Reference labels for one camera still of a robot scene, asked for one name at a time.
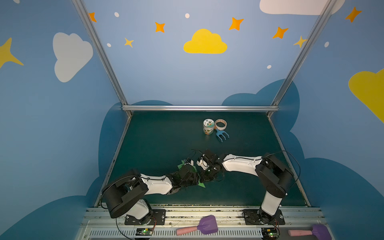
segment roll of tape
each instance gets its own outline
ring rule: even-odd
[[[223,127],[219,127],[217,125],[218,122],[222,122],[224,124],[224,126]],[[215,128],[217,128],[218,130],[224,130],[226,127],[227,127],[227,122],[224,119],[217,119],[215,121]]]
[[[206,119],[203,121],[203,131],[205,134],[210,135],[214,132],[215,129],[215,121],[212,119]]]

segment metal frame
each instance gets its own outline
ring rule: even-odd
[[[100,202],[100,198],[101,198],[101,190],[108,184],[109,178],[111,176],[113,167],[115,166],[116,159],[118,158],[118,155],[119,155],[119,152],[120,152],[120,148],[121,148],[121,145],[122,145],[122,143],[124,141],[125,134],[127,133],[127,130],[128,130],[130,122],[131,122],[131,117],[128,116],[127,122],[125,123],[124,130],[123,130],[122,135],[120,137],[120,141],[119,141],[119,144],[118,144],[118,146],[116,148],[116,151],[115,151],[115,154],[113,156],[112,162],[111,162],[111,164],[109,166],[109,169],[108,169],[108,172],[107,172],[107,174],[105,176],[104,182],[103,182],[103,184],[102,184],[102,186],[100,188],[99,195],[98,195],[98,197],[96,199],[96,202],[93,205],[94,207],[98,206],[98,204]]]
[[[269,120],[269,123],[271,124],[271,127],[272,127],[272,129],[273,129],[273,132],[275,133],[275,136],[276,136],[276,138],[277,138],[277,141],[279,142],[280,148],[281,148],[282,150],[285,151],[283,142],[281,141],[281,139],[280,139],[280,137],[279,137],[279,134],[277,133],[276,128],[275,128],[275,126],[273,125],[273,122],[272,122],[271,118],[268,117],[268,120]],[[286,152],[283,152],[283,154],[284,154],[285,159],[287,160],[287,163],[288,163],[290,169],[291,169],[292,172],[293,172],[293,175],[295,176],[295,179],[297,179],[296,183],[297,183],[297,186],[299,187],[299,190],[300,190],[301,194],[303,195],[303,198],[304,198],[304,201],[305,201],[305,205],[307,205],[308,207],[311,207],[310,201],[308,200],[308,197],[307,197],[307,195],[306,195],[305,192],[304,192],[304,188],[303,188],[303,186],[301,185],[300,179],[298,178],[298,176],[297,176],[297,174],[296,174],[296,171],[295,171],[295,169],[293,168],[292,162],[291,162],[291,160],[290,160],[288,154],[287,154]]]
[[[258,230],[261,226],[246,225],[242,217],[243,209],[259,209],[259,206],[191,206],[191,205],[169,205],[169,204],[151,204],[153,209],[165,209],[165,225],[157,226],[155,233],[151,238],[257,238],[257,233],[250,235],[248,231]],[[313,224],[327,225],[321,209],[318,207],[280,207],[285,218],[286,225],[280,228],[301,228],[311,227]],[[219,233],[212,235],[202,235],[199,232],[195,234],[176,236],[175,230],[180,227],[196,226],[200,219],[207,215],[215,214]],[[143,226],[124,225],[125,216],[118,218],[119,229],[133,239],[133,231]],[[263,225],[263,227],[274,227],[272,225]],[[84,219],[79,228],[76,240],[84,239],[117,239],[124,237],[119,234],[116,228],[116,222],[109,216],[108,210],[101,207],[88,208]]]
[[[127,99],[124,96],[124,92],[121,89],[119,80],[115,72],[113,71],[112,65],[107,57],[107,54],[105,53],[104,48],[102,47],[99,35],[97,34],[96,29],[93,26],[91,19],[89,18],[88,10],[85,6],[85,3],[83,2],[83,0],[72,0],[72,2],[75,5],[76,10],[79,13],[79,16],[84,24],[84,27],[92,40],[92,43],[100,57],[101,62],[104,65],[105,71],[107,72],[113,87],[115,88],[115,91],[120,99],[121,104],[127,105]]]
[[[310,34],[308,35],[307,40],[304,43],[304,46],[301,48],[299,55],[297,56],[292,68],[290,69],[287,77],[284,79],[283,84],[281,85],[279,91],[277,92],[275,98],[273,99],[271,106],[279,105],[281,99],[283,98],[288,87],[291,85],[293,79],[298,73],[300,67],[302,66],[305,58],[308,56],[311,48],[313,47],[316,40],[319,38],[321,31],[328,22],[328,19],[332,15],[332,9],[337,0],[328,0],[327,4],[323,8],[319,18],[317,19],[315,25],[313,26]],[[268,112],[268,117],[272,116],[273,112]]]
[[[181,105],[123,105],[124,111],[225,111],[268,112],[279,110],[278,106],[181,106]]]

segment dark green mat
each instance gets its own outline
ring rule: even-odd
[[[205,135],[202,123],[206,118],[226,120],[225,131],[230,138],[221,143],[216,131]],[[207,148],[218,155],[238,156],[260,156],[281,150],[265,113],[135,112],[110,182],[132,168],[152,176],[175,172],[191,149],[204,151]],[[286,162],[282,153],[277,154],[277,158]],[[151,204],[260,205],[265,195],[258,177],[241,172],[226,172],[224,180],[207,182],[205,186],[191,186],[176,194],[152,194],[145,198]],[[296,185],[281,204],[305,206]]]

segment pink shovel handle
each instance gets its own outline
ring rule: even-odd
[[[288,234],[291,237],[312,235],[311,230],[288,230]]]
[[[189,232],[193,232],[197,230],[197,226],[194,227],[184,227],[184,228],[179,228],[176,230],[176,235],[180,236]]]

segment cylindrical container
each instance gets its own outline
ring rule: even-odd
[[[207,118],[203,122],[203,131],[205,134],[210,135],[214,132],[215,129],[215,121],[212,119]]]

